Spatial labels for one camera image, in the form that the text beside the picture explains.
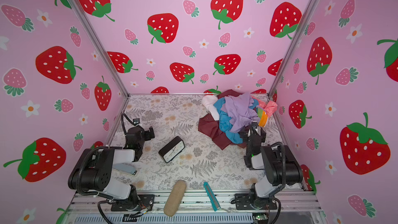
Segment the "red rainbow striped cloth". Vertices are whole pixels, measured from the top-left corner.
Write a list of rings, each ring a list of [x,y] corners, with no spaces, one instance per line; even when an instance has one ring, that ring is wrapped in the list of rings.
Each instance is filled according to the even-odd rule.
[[[260,108],[260,107],[257,107],[256,110],[257,110],[258,117],[259,117],[259,119],[260,119],[258,125],[259,125],[260,127],[264,128],[264,127],[267,125],[267,122],[268,122],[268,115],[267,115],[266,111],[263,110],[263,109]]]

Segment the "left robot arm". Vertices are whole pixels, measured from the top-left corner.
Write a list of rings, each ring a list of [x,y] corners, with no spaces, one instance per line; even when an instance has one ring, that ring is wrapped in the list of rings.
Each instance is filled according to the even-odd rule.
[[[133,210],[141,201],[135,186],[116,180],[112,172],[136,172],[130,164],[139,161],[145,142],[154,139],[155,133],[153,127],[145,130],[139,118],[131,120],[125,113],[121,114],[121,125],[125,145],[85,149],[68,178],[68,187],[82,196],[108,199],[117,209]]]

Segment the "teal utility knife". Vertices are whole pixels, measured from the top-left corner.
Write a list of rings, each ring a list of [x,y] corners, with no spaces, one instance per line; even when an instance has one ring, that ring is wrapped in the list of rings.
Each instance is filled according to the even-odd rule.
[[[220,206],[220,204],[219,204],[214,192],[212,191],[212,189],[211,189],[211,187],[210,187],[208,182],[204,182],[203,186],[204,186],[204,189],[205,189],[205,191],[206,191],[206,193],[207,193],[207,195],[208,195],[208,197],[210,199],[210,203],[211,203],[211,206],[212,206],[213,210],[215,212],[217,212],[219,209],[221,209],[221,206]]]

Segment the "white cloth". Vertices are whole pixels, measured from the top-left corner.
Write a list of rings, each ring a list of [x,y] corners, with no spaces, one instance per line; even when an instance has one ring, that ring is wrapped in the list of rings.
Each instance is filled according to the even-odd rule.
[[[214,121],[219,121],[220,115],[217,111],[217,108],[214,107],[214,104],[218,101],[218,98],[215,95],[209,94],[205,95],[202,98],[202,104],[207,109],[207,111],[211,114]]]

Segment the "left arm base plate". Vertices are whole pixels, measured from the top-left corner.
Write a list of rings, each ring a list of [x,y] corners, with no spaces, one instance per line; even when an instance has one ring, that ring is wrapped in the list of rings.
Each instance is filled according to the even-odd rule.
[[[116,200],[111,207],[112,212],[139,212],[152,211],[155,195],[139,194],[137,197],[130,196],[126,200]]]

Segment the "teal blue cloth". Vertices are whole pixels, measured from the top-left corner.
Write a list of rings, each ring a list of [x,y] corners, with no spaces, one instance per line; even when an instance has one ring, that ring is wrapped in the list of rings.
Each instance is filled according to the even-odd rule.
[[[239,133],[232,133],[230,132],[230,129],[232,125],[229,123],[229,120],[231,119],[225,111],[223,111],[221,108],[225,104],[225,99],[224,97],[220,98],[215,104],[214,107],[217,108],[217,111],[220,115],[219,118],[219,128],[222,132],[224,132],[227,136],[227,138],[234,144],[242,144],[243,139],[240,137]]]

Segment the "pink cloth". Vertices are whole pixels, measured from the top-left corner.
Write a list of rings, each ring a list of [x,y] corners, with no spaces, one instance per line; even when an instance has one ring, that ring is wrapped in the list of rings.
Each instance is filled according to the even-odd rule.
[[[270,117],[277,111],[278,105],[274,101],[264,102],[253,97],[254,100],[257,100],[258,105],[255,107],[256,114],[259,118],[262,118],[263,115]]]

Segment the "maroon shirt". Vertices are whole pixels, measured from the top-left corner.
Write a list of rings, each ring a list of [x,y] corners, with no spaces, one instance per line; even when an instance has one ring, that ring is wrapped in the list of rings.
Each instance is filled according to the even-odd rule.
[[[225,96],[239,96],[239,95],[241,95],[241,93],[235,92],[233,90],[228,90],[216,97],[220,99]],[[220,130],[219,121],[214,121],[210,113],[205,115],[203,118],[199,120],[198,131],[209,136],[212,139],[212,141],[222,150],[228,147],[229,145],[237,145],[241,148],[245,148],[247,146],[246,143],[242,144],[232,143],[227,138],[226,134]]]

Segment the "black alarm clock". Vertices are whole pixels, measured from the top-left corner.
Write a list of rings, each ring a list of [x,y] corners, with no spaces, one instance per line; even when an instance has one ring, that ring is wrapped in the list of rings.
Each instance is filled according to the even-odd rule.
[[[178,154],[185,149],[185,143],[182,138],[176,136],[169,143],[167,143],[158,152],[165,163],[171,162]]]

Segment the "lavender cloth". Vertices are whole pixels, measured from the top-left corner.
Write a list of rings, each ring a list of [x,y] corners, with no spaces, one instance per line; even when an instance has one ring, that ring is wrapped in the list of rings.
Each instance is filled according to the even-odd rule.
[[[255,101],[250,93],[239,96],[225,96],[225,104],[221,108],[231,118],[229,123],[232,125],[230,132],[238,133],[243,127],[252,122],[259,122],[257,112],[254,110]]]

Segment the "grey blue eraser block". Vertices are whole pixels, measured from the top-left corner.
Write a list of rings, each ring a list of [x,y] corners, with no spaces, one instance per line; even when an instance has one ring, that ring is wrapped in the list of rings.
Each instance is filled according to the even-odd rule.
[[[117,170],[120,173],[132,176],[135,176],[138,172],[138,170],[134,166],[125,163],[113,164],[113,169]]]

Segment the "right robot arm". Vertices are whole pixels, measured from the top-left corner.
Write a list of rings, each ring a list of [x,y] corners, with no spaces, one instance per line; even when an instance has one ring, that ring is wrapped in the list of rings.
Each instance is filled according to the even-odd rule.
[[[245,166],[263,171],[264,177],[252,185],[248,194],[236,194],[231,203],[238,210],[277,209],[276,194],[303,180],[297,160],[282,142],[264,146],[266,132],[256,122],[242,128],[239,135],[246,144]]]

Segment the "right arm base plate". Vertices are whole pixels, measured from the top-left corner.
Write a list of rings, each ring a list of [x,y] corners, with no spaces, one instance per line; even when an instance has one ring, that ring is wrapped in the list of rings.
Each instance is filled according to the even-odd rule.
[[[259,198],[251,194],[235,194],[230,202],[237,210],[277,210],[278,205],[270,198]]]

